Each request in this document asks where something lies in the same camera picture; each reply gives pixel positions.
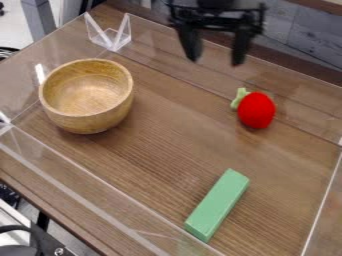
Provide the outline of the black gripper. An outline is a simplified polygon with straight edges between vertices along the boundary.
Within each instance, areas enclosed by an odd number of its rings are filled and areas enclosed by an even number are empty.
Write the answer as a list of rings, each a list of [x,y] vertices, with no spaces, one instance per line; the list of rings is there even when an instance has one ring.
[[[264,31],[267,6],[262,0],[166,0],[166,6],[186,57],[192,62],[203,48],[198,30],[211,30],[235,32],[231,65],[244,63],[251,34]]]

